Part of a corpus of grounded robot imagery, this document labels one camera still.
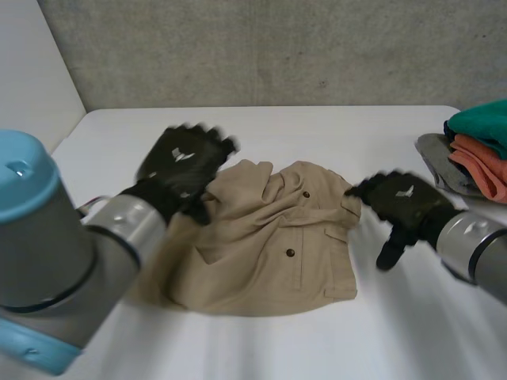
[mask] folded clothes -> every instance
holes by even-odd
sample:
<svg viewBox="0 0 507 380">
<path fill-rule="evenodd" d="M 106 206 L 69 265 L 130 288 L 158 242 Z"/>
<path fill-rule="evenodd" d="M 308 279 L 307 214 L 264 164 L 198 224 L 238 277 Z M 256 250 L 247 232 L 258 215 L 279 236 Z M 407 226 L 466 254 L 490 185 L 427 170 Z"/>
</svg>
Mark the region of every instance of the folded clothes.
<svg viewBox="0 0 507 380">
<path fill-rule="evenodd" d="M 507 160 L 507 100 L 458 112 L 449 119 L 448 126 L 456 133 L 476 138 Z"/>
<path fill-rule="evenodd" d="M 433 175 L 438 188 L 464 196 L 483 198 L 474 180 L 449 161 L 448 156 L 452 151 L 444 135 L 428 133 L 417 139 L 415 146 Z"/>
<path fill-rule="evenodd" d="M 484 196 L 495 202 L 507 203 L 507 161 L 476 139 L 457 135 L 449 158 L 467 168 Z"/>
</svg>

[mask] white table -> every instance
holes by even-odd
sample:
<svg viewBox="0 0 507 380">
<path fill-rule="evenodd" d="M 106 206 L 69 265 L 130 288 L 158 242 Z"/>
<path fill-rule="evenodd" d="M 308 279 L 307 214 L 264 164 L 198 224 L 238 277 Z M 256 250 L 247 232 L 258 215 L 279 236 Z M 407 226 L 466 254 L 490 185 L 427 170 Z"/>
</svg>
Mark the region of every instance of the white table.
<svg viewBox="0 0 507 380">
<path fill-rule="evenodd" d="M 414 141 L 441 131 L 456 112 L 444 106 L 102 110 L 87 115 L 54 158 L 74 202 L 83 203 L 129 186 L 168 125 L 206 121 L 238 137 L 242 150 L 228 165 L 247 158 L 271 161 L 278 170 L 304 160 L 351 183 L 394 168 L 432 180 Z M 507 215 L 498 206 L 488 212 Z M 507 308 L 454 280 L 421 243 L 395 269 L 378 272 L 375 259 L 387 235 L 364 211 L 350 234 L 357 298 L 308 313 L 211 317 L 126 297 L 61 379 L 505 379 Z"/>
</svg>

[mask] teal cloth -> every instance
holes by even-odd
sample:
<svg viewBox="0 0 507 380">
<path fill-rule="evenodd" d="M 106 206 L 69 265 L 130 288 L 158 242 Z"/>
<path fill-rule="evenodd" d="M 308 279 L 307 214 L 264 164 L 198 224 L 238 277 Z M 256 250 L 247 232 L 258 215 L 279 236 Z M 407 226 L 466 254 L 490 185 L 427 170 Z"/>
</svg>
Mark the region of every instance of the teal cloth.
<svg viewBox="0 0 507 380">
<path fill-rule="evenodd" d="M 469 135 L 507 160 L 507 100 L 482 104 L 456 113 L 448 121 L 456 133 Z"/>
</svg>

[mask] black glove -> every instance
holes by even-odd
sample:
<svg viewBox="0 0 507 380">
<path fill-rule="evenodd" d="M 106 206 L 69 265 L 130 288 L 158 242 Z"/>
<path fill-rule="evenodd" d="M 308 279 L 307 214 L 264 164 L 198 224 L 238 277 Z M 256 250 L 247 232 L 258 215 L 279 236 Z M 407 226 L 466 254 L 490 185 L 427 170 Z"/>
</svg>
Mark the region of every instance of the black glove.
<svg viewBox="0 0 507 380">
<path fill-rule="evenodd" d="M 384 271 L 394 267 L 405 247 L 418 240 L 429 241 L 435 248 L 444 224 L 461 212 L 432 185 L 409 173 L 379 173 L 345 195 L 361 198 L 381 220 L 393 225 L 376 263 Z"/>
<path fill-rule="evenodd" d="M 139 167 L 135 193 L 128 191 L 132 188 L 124 193 L 144 199 L 149 196 L 146 200 L 156 203 L 166 221 L 174 212 L 183 211 L 198 223 L 208 224 L 209 216 L 200 197 L 236 150 L 234 142 L 222 140 L 216 128 L 205 131 L 200 125 L 169 127 Z"/>
</svg>

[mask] beige shirt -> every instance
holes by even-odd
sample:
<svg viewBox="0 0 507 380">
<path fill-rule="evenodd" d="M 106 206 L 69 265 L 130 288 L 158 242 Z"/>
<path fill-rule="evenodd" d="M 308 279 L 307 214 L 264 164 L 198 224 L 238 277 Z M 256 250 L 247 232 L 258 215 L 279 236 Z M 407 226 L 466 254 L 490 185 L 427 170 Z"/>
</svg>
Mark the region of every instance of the beige shirt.
<svg viewBox="0 0 507 380">
<path fill-rule="evenodd" d="M 241 161 L 208 186 L 209 226 L 176 215 L 169 239 L 140 280 L 164 306 L 213 314 L 299 313 L 355 298 L 347 231 L 360 203 L 336 173 L 296 162 Z"/>
</svg>

